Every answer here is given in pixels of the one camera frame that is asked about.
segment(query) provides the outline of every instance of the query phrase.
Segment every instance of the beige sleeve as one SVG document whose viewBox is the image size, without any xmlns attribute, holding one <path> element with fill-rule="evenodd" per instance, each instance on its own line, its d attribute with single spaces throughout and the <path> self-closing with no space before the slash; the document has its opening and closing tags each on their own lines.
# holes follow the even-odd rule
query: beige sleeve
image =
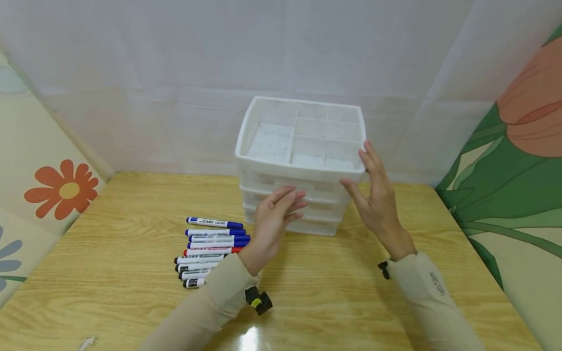
<svg viewBox="0 0 562 351">
<path fill-rule="evenodd" d="M 237 254 L 228 255 L 164 320 L 138 351 L 201 350 L 246 304 L 244 292 L 257 284 Z"/>
<path fill-rule="evenodd" d="M 485 350 L 429 257 L 419 252 L 398 262 L 388 261 L 388 272 L 418 320 L 431 350 Z"/>
</svg>

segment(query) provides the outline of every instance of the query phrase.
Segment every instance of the wood grain surface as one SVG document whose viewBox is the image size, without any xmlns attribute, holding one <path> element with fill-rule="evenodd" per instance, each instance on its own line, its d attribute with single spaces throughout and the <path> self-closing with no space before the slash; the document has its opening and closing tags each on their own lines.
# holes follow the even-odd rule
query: wood grain surface
<svg viewBox="0 0 562 351">
<path fill-rule="evenodd" d="M 395 188 L 403 225 L 487 350 L 540 350 L 433 189 Z M 173 264 L 185 218 L 241 222 L 241 203 L 236 177 L 117 174 L 0 310 L 0 349 L 76 351 L 92 336 L 88 351 L 134 350 L 192 292 Z M 386 258 L 353 205 L 335 237 L 287 233 L 262 272 L 274 308 L 243 309 L 207 350 L 426 350 L 377 270 Z"/>
</svg>

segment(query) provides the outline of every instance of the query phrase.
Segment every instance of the blue marker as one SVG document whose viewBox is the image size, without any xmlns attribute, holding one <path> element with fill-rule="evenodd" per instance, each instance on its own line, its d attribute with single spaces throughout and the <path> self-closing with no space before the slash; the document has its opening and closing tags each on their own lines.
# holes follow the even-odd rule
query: blue marker
<svg viewBox="0 0 562 351">
<path fill-rule="evenodd" d="M 226 236 L 208 236 L 208 235 L 192 235 L 189 237 L 191 243 L 214 243 L 214 242 L 230 242 L 230 241 L 249 241 L 249 235 L 226 235 Z"/>
<path fill-rule="evenodd" d="M 232 229 L 244 228 L 244 224 L 242 223 L 206 220 L 204 218 L 197 218 L 197 217 L 187 217 L 186 221 L 189 224 L 208 225 L 211 227 L 232 228 Z"/>
<path fill-rule="evenodd" d="M 186 235 L 245 235 L 246 229 L 187 229 Z"/>
<path fill-rule="evenodd" d="M 233 240 L 231 242 L 213 242 L 213 243 L 188 243 L 188 249 L 207 249 L 207 248 L 241 248 L 248 245 L 249 240 Z"/>
</svg>

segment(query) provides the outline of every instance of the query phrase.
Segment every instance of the white wall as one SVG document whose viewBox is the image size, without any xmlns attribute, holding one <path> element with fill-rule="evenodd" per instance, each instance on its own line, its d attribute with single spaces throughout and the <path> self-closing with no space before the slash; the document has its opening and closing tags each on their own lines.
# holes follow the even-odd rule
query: white wall
<svg viewBox="0 0 562 351">
<path fill-rule="evenodd" d="M 233 174 L 254 95 L 358 104 L 396 181 L 438 182 L 559 0 L 0 0 L 0 40 L 115 170 Z"/>
</svg>

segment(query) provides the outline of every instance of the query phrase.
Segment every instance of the whiteboard marker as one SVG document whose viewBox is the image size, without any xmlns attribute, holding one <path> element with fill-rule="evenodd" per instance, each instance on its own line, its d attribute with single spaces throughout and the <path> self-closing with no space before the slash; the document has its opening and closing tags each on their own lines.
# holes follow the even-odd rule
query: whiteboard marker
<svg viewBox="0 0 562 351">
<path fill-rule="evenodd" d="M 205 284 L 205 278 L 188 279 L 183 282 L 183 287 L 186 289 L 199 288 L 203 284 Z"/>
<path fill-rule="evenodd" d="M 183 263 L 176 265 L 176 272 L 202 270 L 204 268 L 215 268 L 220 262 L 198 262 L 198 263 Z"/>
<path fill-rule="evenodd" d="M 205 254 L 205 255 L 192 255 L 192 256 L 180 256 L 174 258 L 174 263 L 180 265 L 183 263 L 195 263 L 195 262 L 219 262 L 226 257 L 226 254 Z"/>
<path fill-rule="evenodd" d="M 244 228 L 244 224 L 242 223 L 206 220 L 205 218 L 198 218 L 198 217 L 187 217 L 186 221 L 189 224 L 208 225 L 209 227 L 221 227 L 221 228 L 232 228 L 232 229 Z"/>
<path fill-rule="evenodd" d="M 188 279 L 198 279 L 198 278 L 205 278 L 207 274 L 211 271 L 210 268 L 204 268 L 201 270 L 195 271 L 184 271 L 178 275 L 180 280 L 188 280 Z"/>
<path fill-rule="evenodd" d="M 211 241 L 208 243 L 187 243 L 188 249 L 202 249 L 202 248 L 243 248 L 244 246 L 248 245 L 249 240 L 233 240 L 231 242 L 228 241 Z"/>
<path fill-rule="evenodd" d="M 220 247 L 220 248 L 198 248 L 188 250 L 183 250 L 183 255 L 205 255 L 205 254 L 228 254 L 240 252 L 243 248 L 231 248 L 231 247 Z"/>
<path fill-rule="evenodd" d="M 215 235 L 192 235 L 189 237 L 189 241 L 192 243 L 208 243 L 211 241 L 235 241 L 235 240 L 245 240 L 249 241 L 249 235 L 226 235 L 226 236 L 215 236 Z"/>
<path fill-rule="evenodd" d="M 246 229 L 187 229 L 185 234 L 191 235 L 245 235 Z"/>
</svg>

